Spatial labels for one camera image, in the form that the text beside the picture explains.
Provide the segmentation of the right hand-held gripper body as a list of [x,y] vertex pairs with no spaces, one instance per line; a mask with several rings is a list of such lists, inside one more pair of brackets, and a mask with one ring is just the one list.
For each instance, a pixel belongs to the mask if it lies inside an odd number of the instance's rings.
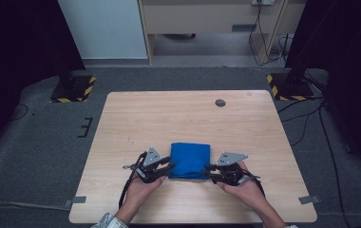
[[218,167],[218,181],[238,186],[247,179],[257,181],[257,176],[240,167],[238,162],[247,159],[246,154],[222,152],[215,165]]

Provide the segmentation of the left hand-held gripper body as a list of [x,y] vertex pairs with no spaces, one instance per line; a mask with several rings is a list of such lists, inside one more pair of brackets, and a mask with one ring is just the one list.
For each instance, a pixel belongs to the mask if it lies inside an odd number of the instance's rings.
[[151,183],[162,176],[158,168],[161,162],[162,156],[150,146],[147,151],[141,153],[135,163],[125,165],[123,169],[130,169],[136,172],[144,183]]

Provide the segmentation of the blue cloth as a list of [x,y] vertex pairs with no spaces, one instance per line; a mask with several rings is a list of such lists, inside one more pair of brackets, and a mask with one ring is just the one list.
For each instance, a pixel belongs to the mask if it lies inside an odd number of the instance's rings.
[[205,143],[173,142],[170,161],[175,166],[170,170],[169,179],[206,180],[202,174],[205,164],[211,160],[211,146]]

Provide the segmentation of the person's left hand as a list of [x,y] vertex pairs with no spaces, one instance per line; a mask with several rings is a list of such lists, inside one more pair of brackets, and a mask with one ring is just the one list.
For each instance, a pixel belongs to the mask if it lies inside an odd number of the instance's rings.
[[164,181],[165,177],[158,178],[151,183],[144,183],[140,178],[135,178],[128,187],[123,205],[139,209],[148,196],[158,189]]

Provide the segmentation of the person's right hand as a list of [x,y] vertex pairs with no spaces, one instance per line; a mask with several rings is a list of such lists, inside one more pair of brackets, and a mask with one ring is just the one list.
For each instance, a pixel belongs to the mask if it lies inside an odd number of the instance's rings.
[[238,186],[218,181],[217,186],[225,193],[235,196],[253,210],[260,209],[266,204],[265,197],[252,179],[247,179]]

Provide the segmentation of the grey tape strip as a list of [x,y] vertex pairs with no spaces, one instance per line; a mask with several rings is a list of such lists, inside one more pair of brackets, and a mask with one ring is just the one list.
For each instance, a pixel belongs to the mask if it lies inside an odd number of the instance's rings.
[[66,208],[70,208],[75,203],[85,203],[85,202],[86,202],[86,196],[73,197],[72,199],[66,199],[64,206]]
[[301,204],[308,204],[308,203],[317,204],[321,201],[319,196],[305,196],[305,197],[300,197],[298,200]]

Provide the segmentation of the black stand base hazard stripes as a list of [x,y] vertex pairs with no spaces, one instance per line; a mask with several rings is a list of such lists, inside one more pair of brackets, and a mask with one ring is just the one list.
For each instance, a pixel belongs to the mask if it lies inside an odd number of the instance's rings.
[[314,97],[309,84],[288,73],[271,73],[266,76],[274,98],[278,101],[304,101]]
[[68,73],[59,77],[50,101],[52,103],[84,102],[87,100],[96,78],[90,75],[74,76]]

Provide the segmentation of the white panel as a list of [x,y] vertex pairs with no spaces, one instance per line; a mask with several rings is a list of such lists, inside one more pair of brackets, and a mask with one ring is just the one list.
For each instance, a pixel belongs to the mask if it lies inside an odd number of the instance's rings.
[[146,59],[138,0],[58,0],[83,59]]

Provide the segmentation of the light wooden cabinet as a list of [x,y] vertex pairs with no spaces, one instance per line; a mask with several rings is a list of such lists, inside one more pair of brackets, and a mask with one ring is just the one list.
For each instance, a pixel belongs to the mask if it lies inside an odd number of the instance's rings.
[[253,6],[252,0],[138,0],[148,59],[158,34],[232,33],[233,24],[256,24],[250,43],[263,64],[276,37],[293,34],[307,0],[275,0]]

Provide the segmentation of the black curtain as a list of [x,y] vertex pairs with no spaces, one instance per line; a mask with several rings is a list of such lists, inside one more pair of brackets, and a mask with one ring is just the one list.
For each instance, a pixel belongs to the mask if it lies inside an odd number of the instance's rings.
[[84,67],[58,0],[0,0],[0,132],[31,84]]
[[328,72],[325,96],[349,145],[361,155],[361,0],[307,0],[286,68]]

